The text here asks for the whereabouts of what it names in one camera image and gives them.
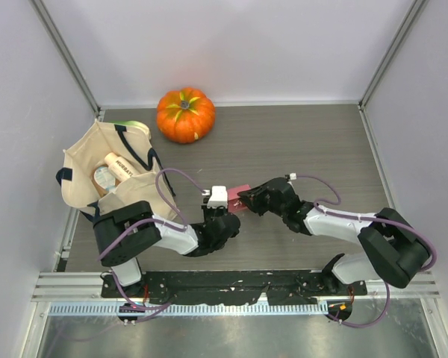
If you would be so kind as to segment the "pink paper box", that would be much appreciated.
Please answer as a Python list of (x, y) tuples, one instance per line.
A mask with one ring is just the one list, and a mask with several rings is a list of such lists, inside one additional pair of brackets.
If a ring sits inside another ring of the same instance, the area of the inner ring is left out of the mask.
[(236, 186), (227, 189), (228, 211), (230, 213), (238, 213), (247, 209), (246, 205), (240, 200), (238, 193), (249, 189), (251, 189), (249, 184), (244, 184), (242, 186)]

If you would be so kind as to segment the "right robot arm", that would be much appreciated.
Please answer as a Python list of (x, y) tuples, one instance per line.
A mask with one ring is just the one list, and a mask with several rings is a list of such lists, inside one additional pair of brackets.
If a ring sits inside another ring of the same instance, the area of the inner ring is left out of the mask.
[(324, 268), (322, 284), (328, 293), (337, 295), (351, 283), (372, 279), (404, 289), (417, 273), (435, 264), (432, 243), (394, 209), (351, 213), (330, 209), (326, 199), (304, 201), (292, 185), (298, 177), (291, 173), (273, 178), (237, 195), (253, 213), (274, 213), (295, 233), (329, 236), (361, 246), (360, 254), (337, 255)]

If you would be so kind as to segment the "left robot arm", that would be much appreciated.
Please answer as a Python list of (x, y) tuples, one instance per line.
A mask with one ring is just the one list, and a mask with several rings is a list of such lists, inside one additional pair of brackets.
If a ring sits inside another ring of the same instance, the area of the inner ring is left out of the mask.
[(145, 285), (137, 256), (151, 247), (165, 248), (185, 257), (202, 257), (223, 248), (239, 234), (240, 220), (227, 208), (202, 205), (202, 212), (202, 222), (188, 225), (159, 216), (147, 201), (104, 215), (95, 214), (93, 232), (98, 261), (111, 270), (103, 277), (105, 288), (137, 297)]

